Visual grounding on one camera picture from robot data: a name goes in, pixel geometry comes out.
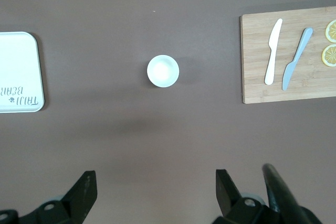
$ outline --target knife handle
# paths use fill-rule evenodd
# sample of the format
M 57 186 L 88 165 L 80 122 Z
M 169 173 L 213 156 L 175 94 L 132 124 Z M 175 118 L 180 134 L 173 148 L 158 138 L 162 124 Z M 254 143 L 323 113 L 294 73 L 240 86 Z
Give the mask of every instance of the knife handle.
M 300 58 L 304 48 L 306 47 L 306 45 L 307 45 L 307 43 L 308 43 L 312 34 L 313 34 L 313 28 L 311 28 L 311 27 L 307 27 L 303 31 L 300 42 L 299 42 L 299 45 L 298 45 L 298 49 L 296 50 L 296 53 L 295 53 L 295 56 L 294 56 L 294 59 L 293 59 L 293 62 L 299 60 L 299 58 Z
M 268 66 L 265 75 L 265 84 L 271 85 L 274 81 L 274 69 L 275 69 L 275 50 L 271 50 L 271 55 L 269 57 Z

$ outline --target white bowl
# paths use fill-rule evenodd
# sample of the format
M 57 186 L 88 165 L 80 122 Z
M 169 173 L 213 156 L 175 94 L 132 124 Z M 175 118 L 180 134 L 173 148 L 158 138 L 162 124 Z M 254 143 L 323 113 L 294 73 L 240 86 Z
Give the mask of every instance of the white bowl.
M 177 81 L 179 73 L 177 62 L 168 55 L 154 57 L 147 67 L 148 78 L 160 88 L 173 85 Z

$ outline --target plastic knife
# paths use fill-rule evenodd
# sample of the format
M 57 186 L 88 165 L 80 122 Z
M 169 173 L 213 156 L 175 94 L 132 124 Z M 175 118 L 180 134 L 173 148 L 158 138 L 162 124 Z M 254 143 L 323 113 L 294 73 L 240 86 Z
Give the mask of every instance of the plastic knife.
M 275 23 L 271 35 L 269 37 L 268 45 L 269 48 L 271 49 L 271 54 L 269 56 L 268 66 L 265 75 L 266 85 L 271 85 L 274 81 L 275 56 L 277 53 L 281 25 L 282 25 L 282 18 L 278 19 L 278 21 Z
M 300 56 L 304 48 L 306 47 L 312 34 L 313 34 L 313 28 L 311 27 L 307 27 L 303 31 L 300 42 L 299 42 L 298 49 L 296 50 L 296 53 L 294 55 L 294 59 L 292 62 L 288 63 L 288 65 L 285 68 L 285 73 L 283 74 L 284 77 L 282 79 L 282 90 L 284 91 L 287 90 L 290 78 L 294 72 L 296 64 L 298 63 L 298 60 L 300 59 Z

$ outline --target gray table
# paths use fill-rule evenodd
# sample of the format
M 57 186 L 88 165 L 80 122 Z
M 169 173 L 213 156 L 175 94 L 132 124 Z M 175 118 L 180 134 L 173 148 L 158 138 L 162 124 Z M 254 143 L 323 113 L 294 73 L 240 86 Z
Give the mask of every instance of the gray table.
M 335 0 L 0 0 L 0 31 L 39 46 L 46 105 L 0 114 L 0 208 L 27 214 L 85 170 L 85 223 L 211 223 L 215 169 L 266 196 L 272 163 L 298 202 L 334 222 L 336 99 L 243 104 L 239 17 Z M 146 66 L 180 65 L 169 88 Z

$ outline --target wooden cutting board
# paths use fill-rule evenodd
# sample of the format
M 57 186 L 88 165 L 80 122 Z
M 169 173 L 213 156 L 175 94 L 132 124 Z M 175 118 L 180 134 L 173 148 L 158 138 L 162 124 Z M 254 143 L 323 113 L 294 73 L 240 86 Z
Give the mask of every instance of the wooden cutting board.
M 272 85 L 264 83 L 270 48 L 268 40 L 276 21 L 282 18 Z M 326 66 L 321 55 L 332 44 L 325 36 L 329 22 L 336 19 L 336 6 L 246 14 L 241 23 L 243 102 L 259 103 L 336 96 L 336 67 Z M 299 59 L 286 91 L 282 77 L 294 58 L 303 30 L 313 34 Z

